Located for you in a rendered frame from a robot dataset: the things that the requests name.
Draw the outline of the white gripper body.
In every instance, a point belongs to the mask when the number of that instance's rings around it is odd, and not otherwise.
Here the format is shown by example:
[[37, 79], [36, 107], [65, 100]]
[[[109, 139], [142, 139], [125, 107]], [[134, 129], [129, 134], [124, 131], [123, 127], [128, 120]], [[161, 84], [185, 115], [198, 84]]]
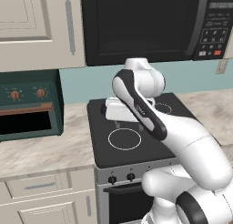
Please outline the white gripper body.
[[106, 105], [106, 119], [114, 121], [137, 122], [131, 111], [121, 102], [110, 102]]

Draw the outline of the cream drawer front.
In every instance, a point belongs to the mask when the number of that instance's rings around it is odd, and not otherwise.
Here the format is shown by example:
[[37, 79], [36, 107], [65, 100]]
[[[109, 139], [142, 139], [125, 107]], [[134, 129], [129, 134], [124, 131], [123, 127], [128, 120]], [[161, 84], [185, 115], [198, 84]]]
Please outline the cream drawer front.
[[65, 172], [26, 178], [10, 178], [0, 182], [0, 203], [24, 199], [72, 188], [71, 178]]

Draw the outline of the cream wall cupboard door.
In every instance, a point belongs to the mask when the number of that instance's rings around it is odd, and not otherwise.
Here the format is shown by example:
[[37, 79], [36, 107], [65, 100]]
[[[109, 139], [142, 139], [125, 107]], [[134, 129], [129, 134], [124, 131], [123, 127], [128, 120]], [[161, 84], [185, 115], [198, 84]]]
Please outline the cream wall cupboard door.
[[70, 52], [66, 0], [0, 0], [0, 72], [83, 67], [81, 0], [72, 6], [76, 52]]

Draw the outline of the black microwave oven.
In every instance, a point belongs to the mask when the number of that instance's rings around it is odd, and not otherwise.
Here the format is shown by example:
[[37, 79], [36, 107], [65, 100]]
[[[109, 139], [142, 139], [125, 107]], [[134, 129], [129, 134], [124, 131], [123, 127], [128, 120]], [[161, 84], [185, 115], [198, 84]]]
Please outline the black microwave oven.
[[88, 66], [233, 57], [233, 0], [81, 0]]

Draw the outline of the green toaster oven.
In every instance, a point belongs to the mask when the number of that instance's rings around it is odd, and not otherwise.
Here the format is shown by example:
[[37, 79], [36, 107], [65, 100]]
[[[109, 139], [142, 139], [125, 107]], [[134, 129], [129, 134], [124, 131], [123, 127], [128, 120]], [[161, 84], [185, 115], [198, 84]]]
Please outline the green toaster oven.
[[[39, 88], [46, 91], [45, 97], [36, 95]], [[20, 98], [13, 100], [12, 91], [19, 91]], [[31, 137], [60, 136], [64, 131], [64, 99], [58, 69], [1, 72], [0, 109], [36, 107], [42, 103], [52, 103], [53, 110], [0, 116], [0, 142]]]

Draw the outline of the beige wall socket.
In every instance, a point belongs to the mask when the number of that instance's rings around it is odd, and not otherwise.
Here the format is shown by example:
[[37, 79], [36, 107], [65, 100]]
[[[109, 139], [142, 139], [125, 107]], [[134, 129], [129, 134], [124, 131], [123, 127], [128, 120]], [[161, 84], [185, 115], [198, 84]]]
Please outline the beige wall socket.
[[228, 60], [227, 59], [221, 59], [218, 61], [218, 66], [216, 70], [216, 74], [224, 74], [228, 66]]

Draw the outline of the cream base cupboard door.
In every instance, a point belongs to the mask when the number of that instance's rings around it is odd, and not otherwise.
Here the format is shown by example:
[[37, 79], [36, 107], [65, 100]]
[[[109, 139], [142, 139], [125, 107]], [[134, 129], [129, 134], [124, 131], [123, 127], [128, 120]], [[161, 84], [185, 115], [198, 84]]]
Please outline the cream base cupboard door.
[[[87, 216], [90, 196], [92, 216]], [[0, 205], [0, 224], [97, 224], [93, 189]]]

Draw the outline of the black and steel stove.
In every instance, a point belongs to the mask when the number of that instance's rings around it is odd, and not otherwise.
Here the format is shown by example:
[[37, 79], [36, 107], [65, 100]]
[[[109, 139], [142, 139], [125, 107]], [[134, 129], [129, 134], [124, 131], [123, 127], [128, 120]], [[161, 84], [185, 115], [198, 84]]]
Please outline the black and steel stove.
[[[105, 188], [141, 183], [145, 172], [153, 168], [173, 167], [176, 156], [147, 131], [139, 131], [139, 123], [106, 119], [106, 105], [120, 102], [115, 97], [95, 99], [87, 104], [87, 115], [96, 162], [96, 207], [98, 224], [141, 224], [156, 207], [159, 224], [180, 224], [176, 206], [168, 201], [154, 201], [144, 190], [128, 194], [109, 194]], [[130, 182], [127, 174], [134, 173]], [[112, 185], [108, 178], [116, 176]]]

